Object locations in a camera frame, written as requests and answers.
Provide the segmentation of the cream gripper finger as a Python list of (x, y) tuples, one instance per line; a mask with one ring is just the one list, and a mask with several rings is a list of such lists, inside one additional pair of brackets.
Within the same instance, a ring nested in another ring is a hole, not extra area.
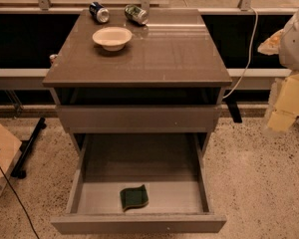
[(278, 30), (267, 38), (263, 43), (257, 48), (257, 52), (263, 55), (271, 56), (278, 55), (280, 48), (280, 40), (283, 34), (283, 30)]
[(272, 131), (287, 131), (299, 117), (299, 73), (273, 83), (266, 111), (266, 126)]

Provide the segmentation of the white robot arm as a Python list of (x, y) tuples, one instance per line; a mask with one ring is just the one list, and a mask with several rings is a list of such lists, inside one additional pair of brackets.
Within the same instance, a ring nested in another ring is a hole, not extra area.
[(280, 64), (291, 70), (284, 80), (276, 80), (269, 96), (266, 127), (287, 131), (299, 117), (299, 9), (282, 30), (260, 44), (257, 51), (278, 55)]

